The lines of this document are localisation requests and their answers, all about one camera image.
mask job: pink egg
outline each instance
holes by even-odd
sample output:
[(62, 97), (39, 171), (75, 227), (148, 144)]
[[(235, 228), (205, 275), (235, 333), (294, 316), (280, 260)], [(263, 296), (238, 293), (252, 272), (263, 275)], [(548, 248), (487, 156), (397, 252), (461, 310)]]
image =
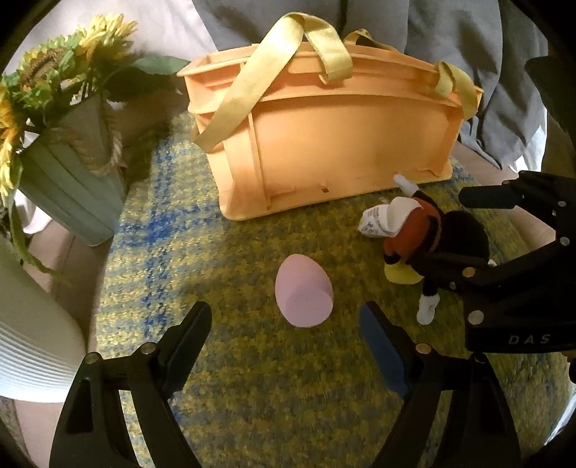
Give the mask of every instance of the pink egg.
[(276, 302), (292, 325), (313, 327), (325, 321), (332, 312), (332, 283), (314, 260), (306, 255), (293, 254), (278, 269)]

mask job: blue gripper pad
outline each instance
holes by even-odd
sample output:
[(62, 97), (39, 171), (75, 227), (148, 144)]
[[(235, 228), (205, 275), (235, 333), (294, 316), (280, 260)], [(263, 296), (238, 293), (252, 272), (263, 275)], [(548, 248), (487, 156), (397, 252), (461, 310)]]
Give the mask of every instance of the blue gripper pad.
[(367, 304), (360, 309), (359, 324), (360, 332), (384, 377), (384, 383), (390, 390), (405, 398), (410, 388), (404, 377), (404, 362)]

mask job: gray fabric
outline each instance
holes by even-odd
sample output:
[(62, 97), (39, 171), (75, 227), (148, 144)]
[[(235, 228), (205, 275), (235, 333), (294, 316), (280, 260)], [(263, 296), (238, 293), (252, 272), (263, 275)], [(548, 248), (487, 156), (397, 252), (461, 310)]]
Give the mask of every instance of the gray fabric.
[(325, 19), (340, 32), (340, 0), (194, 0), (218, 50), (258, 43), (279, 18), (290, 12)]
[(403, 52), (408, 37), (410, 3), (409, 0), (348, 0), (344, 35), (365, 28), (378, 42)]
[[(401, 24), (407, 40), (398, 32)], [(547, 41), (510, 0), (349, 0), (344, 31), (358, 28), (426, 62), (453, 63), (484, 89), (479, 112), (464, 123), (460, 139), (492, 164), (516, 161), (545, 128), (544, 105), (524, 64), (546, 55)], [(390, 31), (399, 34), (396, 42)]]
[(408, 55), (454, 63), (484, 89), (478, 115), (464, 123), (460, 139), (494, 165), (512, 164), (536, 131), (546, 128), (540, 94), (524, 64), (546, 55), (547, 42), (510, 0), (347, 0), (345, 12), (339, 0), (194, 4), (219, 50), (259, 42), (280, 16), (303, 11), (342, 34), (366, 28)]

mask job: gray wooden planter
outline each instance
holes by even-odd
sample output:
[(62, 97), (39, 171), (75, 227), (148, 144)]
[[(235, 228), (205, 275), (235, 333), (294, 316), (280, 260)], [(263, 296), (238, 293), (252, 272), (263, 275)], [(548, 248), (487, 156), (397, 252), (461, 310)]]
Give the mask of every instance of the gray wooden planter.
[(20, 154), (20, 190), (70, 232), (97, 246), (114, 235), (126, 199), (117, 167), (107, 175), (95, 175), (86, 164), (88, 158), (93, 169), (110, 159), (110, 120), (101, 96), (74, 107), (58, 128), (72, 133), (75, 143), (62, 132), (43, 132)]

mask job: sunflower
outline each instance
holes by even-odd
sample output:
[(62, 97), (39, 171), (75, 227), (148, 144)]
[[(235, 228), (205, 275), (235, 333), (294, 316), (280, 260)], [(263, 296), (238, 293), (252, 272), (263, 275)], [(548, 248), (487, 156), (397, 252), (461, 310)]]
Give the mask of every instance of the sunflower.
[(128, 37), (136, 30), (136, 21), (124, 23), (124, 15), (112, 13), (95, 16), (88, 28), (79, 27), (82, 35), (80, 46), (88, 62), (99, 59), (114, 62), (130, 56), (132, 41)]
[(19, 89), (14, 97), (25, 108), (42, 109), (86, 72), (88, 63), (79, 53), (82, 35), (59, 36), (24, 54), (18, 71)]
[(0, 195), (4, 202), (10, 191), (14, 189), (10, 178), (10, 166), (20, 135), (21, 129), (8, 99), (7, 89), (0, 84)]

